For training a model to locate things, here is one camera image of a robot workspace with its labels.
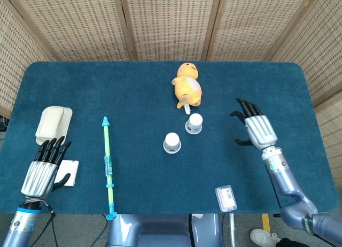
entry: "cup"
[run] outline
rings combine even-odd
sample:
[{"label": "cup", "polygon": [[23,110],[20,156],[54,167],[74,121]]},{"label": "cup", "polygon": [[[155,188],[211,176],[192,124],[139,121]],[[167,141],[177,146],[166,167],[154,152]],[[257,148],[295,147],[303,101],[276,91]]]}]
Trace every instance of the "cup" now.
[{"label": "cup", "polygon": [[193,113],[185,123],[185,129],[189,134],[196,135],[202,130],[202,122],[202,116],[198,113]]},{"label": "cup", "polygon": [[182,147],[180,137],[173,132],[167,134],[163,143],[163,147],[164,150],[171,155],[177,153]]}]

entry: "robotic arm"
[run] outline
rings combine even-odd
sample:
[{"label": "robotic arm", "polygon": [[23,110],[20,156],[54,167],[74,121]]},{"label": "robotic arm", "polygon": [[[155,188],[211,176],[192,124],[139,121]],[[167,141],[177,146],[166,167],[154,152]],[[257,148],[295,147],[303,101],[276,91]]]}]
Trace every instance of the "robotic arm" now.
[{"label": "robotic arm", "polygon": [[308,234],[322,238],[330,244],[342,246],[342,219],[327,213],[318,213],[315,204],[300,189],[294,178],[282,149],[275,147],[278,140],[268,118],[252,103],[237,98],[244,113],[234,111],[230,115],[237,116],[245,125],[250,140],[235,142],[243,146],[255,146],[262,151],[262,159],[281,195],[290,196],[294,203],[282,207],[283,221],[292,228],[300,229]]},{"label": "robotic arm", "polygon": [[41,212],[40,203],[47,206],[51,217],[36,241],[56,216],[46,199],[52,191],[62,187],[70,178],[70,174],[67,173],[60,182],[54,183],[59,165],[66,150],[71,145],[71,142],[67,142],[59,150],[63,140],[63,136],[59,140],[56,138],[51,141],[46,140],[40,146],[21,188],[21,193],[26,200],[17,208],[3,247],[26,247],[28,245],[36,220]]}]

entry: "yellow tape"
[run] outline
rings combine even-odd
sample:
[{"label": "yellow tape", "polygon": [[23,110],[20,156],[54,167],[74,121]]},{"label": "yellow tape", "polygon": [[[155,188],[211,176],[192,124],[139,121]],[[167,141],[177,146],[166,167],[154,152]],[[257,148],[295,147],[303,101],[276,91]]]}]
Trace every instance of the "yellow tape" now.
[{"label": "yellow tape", "polygon": [[269,218],[268,218],[268,214],[265,214],[263,213],[261,215],[262,217],[262,226],[263,226],[263,229],[267,232],[270,232],[271,233],[271,227],[269,225]]}]

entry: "person's foot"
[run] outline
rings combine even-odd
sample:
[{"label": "person's foot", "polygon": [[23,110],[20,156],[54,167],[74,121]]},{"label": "person's foot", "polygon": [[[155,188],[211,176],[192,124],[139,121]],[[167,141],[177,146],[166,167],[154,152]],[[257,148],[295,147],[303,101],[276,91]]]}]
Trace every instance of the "person's foot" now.
[{"label": "person's foot", "polygon": [[275,247],[276,244],[281,240],[277,237],[277,234],[271,234],[262,229],[253,229],[250,232],[250,238],[253,243],[262,247]]}]

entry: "yellow duck plush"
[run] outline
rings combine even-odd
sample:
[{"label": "yellow duck plush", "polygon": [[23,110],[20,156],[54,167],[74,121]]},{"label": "yellow duck plush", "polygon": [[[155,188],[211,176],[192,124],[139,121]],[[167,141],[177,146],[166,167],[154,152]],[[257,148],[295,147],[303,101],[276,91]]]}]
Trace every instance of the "yellow duck plush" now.
[{"label": "yellow duck plush", "polygon": [[194,64],[184,63],[177,71],[177,77],[173,79],[175,94],[179,102],[177,108],[184,104],[199,106],[201,104],[202,89],[197,82],[198,71]]}]

